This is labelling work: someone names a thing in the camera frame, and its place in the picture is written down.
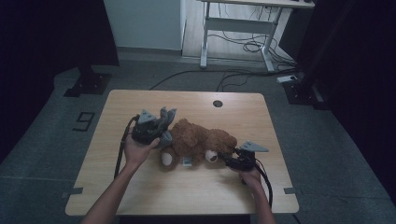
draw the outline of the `teddy bear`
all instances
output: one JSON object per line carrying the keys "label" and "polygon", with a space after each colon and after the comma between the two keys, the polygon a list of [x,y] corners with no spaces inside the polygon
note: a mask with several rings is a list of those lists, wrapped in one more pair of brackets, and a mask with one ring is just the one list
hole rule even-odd
{"label": "teddy bear", "polygon": [[190,158],[191,165],[206,159],[215,162],[218,153],[232,155],[236,138],[220,129],[208,130],[181,119],[170,130],[172,144],[161,149],[161,161],[165,170],[173,170],[180,158]]}

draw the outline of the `wooden table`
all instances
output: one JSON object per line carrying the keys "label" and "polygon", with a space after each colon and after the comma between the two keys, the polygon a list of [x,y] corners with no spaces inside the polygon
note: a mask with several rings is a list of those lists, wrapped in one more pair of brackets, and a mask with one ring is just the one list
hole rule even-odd
{"label": "wooden table", "polygon": [[[204,42],[201,49],[200,66],[206,68],[207,61],[207,33],[209,30],[214,31],[229,31],[249,34],[268,35],[265,44],[261,50],[265,65],[269,72],[275,72],[272,64],[272,57],[269,53],[271,42],[274,38],[277,24],[279,22],[282,9],[289,8],[313,8],[315,4],[311,1],[306,3],[303,0],[199,0],[206,3],[205,27],[204,27]],[[276,17],[273,21],[251,21],[251,20],[236,20],[228,18],[211,18],[209,17],[210,3],[225,3],[238,5],[253,5],[253,6],[267,6],[278,7]]]}
{"label": "wooden table", "polygon": [[[214,107],[213,102],[223,102]],[[274,191],[273,212],[295,213],[296,196],[292,188],[276,133],[264,98],[258,93],[194,91],[112,91],[97,124],[75,188],[65,208],[70,216],[83,216],[113,180],[120,139],[129,119],[142,109],[159,117],[161,107],[177,108],[174,123],[185,118],[208,129],[227,131],[238,146],[250,140],[269,152],[256,153],[264,164]],[[223,161],[203,162],[195,167],[180,163],[176,170],[160,169],[159,150],[132,178],[122,199],[118,215],[235,215],[253,214],[255,207],[249,190]]]}

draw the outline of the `hand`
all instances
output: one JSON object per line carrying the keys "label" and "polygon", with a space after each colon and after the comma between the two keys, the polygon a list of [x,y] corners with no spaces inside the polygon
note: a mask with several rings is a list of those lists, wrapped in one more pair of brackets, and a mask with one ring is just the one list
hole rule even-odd
{"label": "hand", "polygon": [[137,143],[130,134],[127,135],[125,140],[125,158],[126,165],[132,167],[139,167],[148,157],[149,151],[155,148],[160,143],[160,138],[154,139],[150,145],[143,145]]}
{"label": "hand", "polygon": [[232,170],[237,172],[239,174],[239,178],[243,179],[251,189],[255,189],[257,187],[262,188],[262,176],[256,168],[253,168],[251,171]]}

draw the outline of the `desk leg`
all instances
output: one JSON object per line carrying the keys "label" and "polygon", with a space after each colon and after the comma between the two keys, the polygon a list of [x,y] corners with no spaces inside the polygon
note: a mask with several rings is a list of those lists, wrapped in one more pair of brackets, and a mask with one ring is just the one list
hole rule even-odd
{"label": "desk leg", "polygon": [[201,68],[206,68],[206,60],[207,60],[207,22],[209,21],[209,11],[210,11],[210,3],[207,3],[206,6],[206,15],[205,15],[205,26],[204,26],[204,42],[202,43],[201,49]]}
{"label": "desk leg", "polygon": [[282,13],[282,7],[280,7],[276,13],[276,18],[273,21],[273,25],[271,27],[270,36],[265,41],[264,48],[262,49],[262,57],[264,58],[265,65],[267,66],[268,72],[275,72],[274,66],[272,64],[272,57],[269,52],[269,48],[271,47],[271,42],[274,38],[274,34],[276,31],[277,24],[279,22],[280,14]]}

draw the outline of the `hole in table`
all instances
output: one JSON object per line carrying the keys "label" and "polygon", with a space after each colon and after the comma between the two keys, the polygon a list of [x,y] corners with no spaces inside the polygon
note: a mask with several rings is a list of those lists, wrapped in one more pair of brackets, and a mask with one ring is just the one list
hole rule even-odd
{"label": "hole in table", "polygon": [[214,101],[214,102],[213,102],[213,106],[215,106],[215,107],[222,107],[222,101],[218,101],[218,100]]}

